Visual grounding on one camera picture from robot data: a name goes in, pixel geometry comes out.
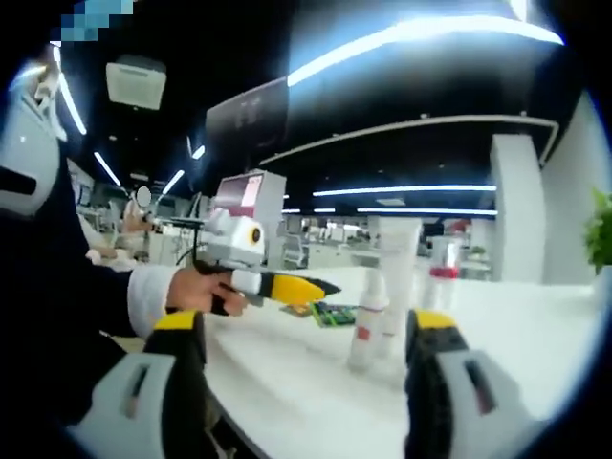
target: hand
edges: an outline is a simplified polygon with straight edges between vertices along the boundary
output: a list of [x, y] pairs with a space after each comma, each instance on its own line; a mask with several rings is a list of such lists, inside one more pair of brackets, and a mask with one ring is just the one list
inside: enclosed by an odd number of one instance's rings
[[115, 258], [117, 258], [117, 251], [115, 249], [109, 248], [109, 247], [102, 247], [102, 246], [94, 246], [92, 247], [92, 249], [94, 249], [95, 251], [98, 251], [100, 255], [102, 255], [103, 258], [110, 258], [111, 260], [114, 260]]
[[212, 296], [218, 295], [224, 299], [223, 307], [230, 316], [242, 316], [247, 300], [237, 292], [231, 292], [220, 285], [230, 283], [230, 273], [201, 275], [193, 268], [182, 268], [172, 277], [165, 306], [209, 313]]
[[102, 263], [102, 255], [100, 255], [99, 251], [94, 249], [87, 251], [85, 257], [89, 258], [93, 265], [100, 265]]

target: spray bottle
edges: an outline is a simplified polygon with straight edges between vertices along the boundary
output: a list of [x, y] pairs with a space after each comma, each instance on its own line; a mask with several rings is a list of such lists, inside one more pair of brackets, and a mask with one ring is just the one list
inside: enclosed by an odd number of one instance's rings
[[364, 287], [348, 358], [349, 368], [356, 371], [367, 370], [377, 357], [383, 327], [383, 311], [389, 301], [384, 279], [379, 270], [367, 270]]

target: white table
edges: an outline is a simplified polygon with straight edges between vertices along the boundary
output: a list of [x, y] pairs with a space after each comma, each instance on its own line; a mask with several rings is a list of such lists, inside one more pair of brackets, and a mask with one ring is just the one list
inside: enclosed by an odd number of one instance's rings
[[[365, 269], [300, 273], [343, 288], [330, 303], [355, 304]], [[514, 377], [532, 415], [547, 419], [578, 381], [603, 323], [590, 295], [588, 288], [458, 280], [449, 313], [471, 347]], [[206, 326], [209, 387], [261, 457], [403, 457], [403, 339], [376, 377], [357, 377], [344, 364], [352, 330], [320, 329], [272, 302], [240, 318], [207, 317]]]

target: chair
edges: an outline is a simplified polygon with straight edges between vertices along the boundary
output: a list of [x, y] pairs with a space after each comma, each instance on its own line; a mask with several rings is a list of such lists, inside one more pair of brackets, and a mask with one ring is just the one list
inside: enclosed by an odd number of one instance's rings
[[304, 246], [301, 235], [287, 234], [283, 250], [283, 264], [289, 263], [296, 268], [308, 266], [308, 247]]

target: green circuit board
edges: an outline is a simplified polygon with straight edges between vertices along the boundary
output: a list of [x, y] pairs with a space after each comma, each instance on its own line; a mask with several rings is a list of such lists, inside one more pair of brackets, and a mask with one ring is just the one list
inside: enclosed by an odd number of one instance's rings
[[355, 308], [331, 306], [322, 301], [311, 304], [313, 317], [319, 327], [345, 327], [355, 324]]

